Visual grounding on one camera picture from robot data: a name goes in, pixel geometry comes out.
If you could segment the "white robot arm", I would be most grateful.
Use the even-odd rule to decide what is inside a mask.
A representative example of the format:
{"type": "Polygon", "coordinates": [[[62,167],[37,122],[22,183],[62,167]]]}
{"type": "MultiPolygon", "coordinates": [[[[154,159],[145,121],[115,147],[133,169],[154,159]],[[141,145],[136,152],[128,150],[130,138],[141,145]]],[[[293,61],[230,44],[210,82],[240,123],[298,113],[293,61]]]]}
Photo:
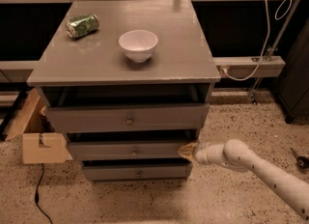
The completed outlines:
{"type": "Polygon", "coordinates": [[[244,142],[238,139],[221,144],[192,142],[180,146],[178,154],[201,165],[251,171],[309,224],[309,184],[262,159],[244,142]]]}

